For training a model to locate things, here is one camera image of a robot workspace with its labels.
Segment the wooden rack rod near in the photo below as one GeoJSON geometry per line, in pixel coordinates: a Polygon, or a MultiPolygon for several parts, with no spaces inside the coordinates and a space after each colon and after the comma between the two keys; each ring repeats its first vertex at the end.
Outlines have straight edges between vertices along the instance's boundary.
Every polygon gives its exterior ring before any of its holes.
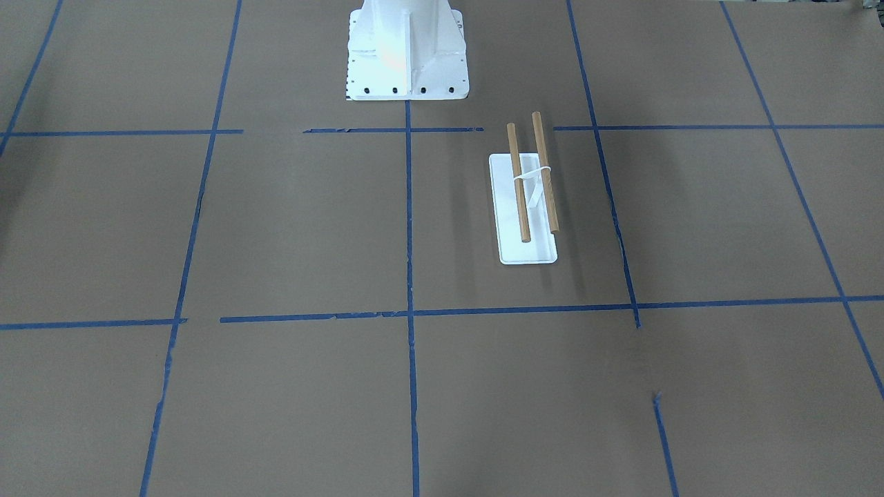
{"type": "Polygon", "coordinates": [[[508,138],[508,150],[512,168],[512,182],[514,182],[515,202],[519,220],[520,240],[522,243],[531,242],[530,222],[528,222],[528,207],[522,178],[521,155],[515,123],[506,124],[506,138],[508,138]]]}

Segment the wooden rack rod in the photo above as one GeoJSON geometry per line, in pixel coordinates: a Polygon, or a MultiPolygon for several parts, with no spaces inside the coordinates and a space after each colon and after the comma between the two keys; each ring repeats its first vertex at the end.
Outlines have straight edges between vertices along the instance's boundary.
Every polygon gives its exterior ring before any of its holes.
{"type": "Polygon", "coordinates": [[[508,138],[508,150],[512,168],[512,182],[514,182],[515,202],[519,220],[520,240],[522,243],[531,242],[530,222],[528,222],[528,207],[522,178],[521,155],[515,123],[506,124],[506,138],[508,138]]]}
{"type": "Polygon", "coordinates": [[[544,188],[544,202],[546,203],[547,217],[550,233],[556,235],[561,230],[559,226],[559,217],[555,200],[555,189],[553,188],[552,176],[550,176],[550,160],[548,147],[546,143],[546,135],[544,134],[544,123],[542,113],[534,111],[532,113],[532,126],[535,136],[535,144],[537,154],[539,154],[541,182],[544,188]]]}

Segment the white towel rack base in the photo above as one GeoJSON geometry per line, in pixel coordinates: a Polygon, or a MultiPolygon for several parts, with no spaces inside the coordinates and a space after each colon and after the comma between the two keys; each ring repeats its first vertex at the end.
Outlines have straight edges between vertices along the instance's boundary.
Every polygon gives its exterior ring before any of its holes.
{"type": "Polygon", "coordinates": [[[552,264],[558,251],[539,154],[520,154],[521,174],[509,153],[489,155],[490,192],[499,261],[504,265],[552,264]]]}

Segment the wooden rack rod far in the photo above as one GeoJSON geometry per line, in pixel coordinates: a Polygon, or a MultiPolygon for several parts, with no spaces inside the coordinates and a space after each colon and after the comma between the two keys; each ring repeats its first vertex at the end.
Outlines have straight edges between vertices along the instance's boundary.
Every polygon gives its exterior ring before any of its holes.
{"type": "Polygon", "coordinates": [[[553,188],[552,176],[550,176],[550,160],[548,147],[546,143],[546,135],[544,134],[544,123],[542,113],[534,111],[532,113],[532,126],[535,136],[535,144],[537,154],[539,154],[541,182],[544,188],[544,202],[546,203],[547,217],[550,233],[556,235],[561,230],[559,226],[559,217],[555,200],[555,189],[553,188]]]}

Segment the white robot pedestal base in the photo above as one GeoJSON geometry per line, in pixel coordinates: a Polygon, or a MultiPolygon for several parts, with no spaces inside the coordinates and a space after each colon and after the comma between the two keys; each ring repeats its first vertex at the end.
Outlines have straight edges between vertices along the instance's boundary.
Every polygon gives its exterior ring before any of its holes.
{"type": "Polygon", "coordinates": [[[464,21],[448,1],[364,1],[348,28],[348,100],[468,98],[464,21]]]}

